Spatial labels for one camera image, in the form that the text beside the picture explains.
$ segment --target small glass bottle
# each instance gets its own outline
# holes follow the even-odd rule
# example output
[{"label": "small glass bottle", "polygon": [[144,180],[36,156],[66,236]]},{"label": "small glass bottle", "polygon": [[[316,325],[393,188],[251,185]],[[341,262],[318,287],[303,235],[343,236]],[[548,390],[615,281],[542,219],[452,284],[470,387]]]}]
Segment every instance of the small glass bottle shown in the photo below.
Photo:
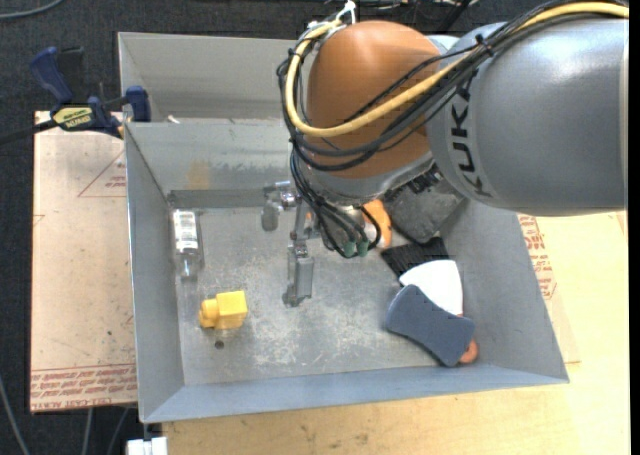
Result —
[{"label": "small glass bottle", "polygon": [[172,224],[177,272],[182,280],[195,281],[204,263],[198,215],[191,210],[174,210]]}]

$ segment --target gray foam object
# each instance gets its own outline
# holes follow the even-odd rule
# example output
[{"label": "gray foam object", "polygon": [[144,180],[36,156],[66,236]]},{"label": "gray foam object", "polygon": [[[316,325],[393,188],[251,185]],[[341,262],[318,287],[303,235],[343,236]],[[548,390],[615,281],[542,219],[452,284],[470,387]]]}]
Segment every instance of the gray foam object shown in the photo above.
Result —
[{"label": "gray foam object", "polygon": [[410,284],[394,297],[387,310],[386,328],[425,347],[445,366],[455,366],[469,346],[475,324],[434,304]]}]

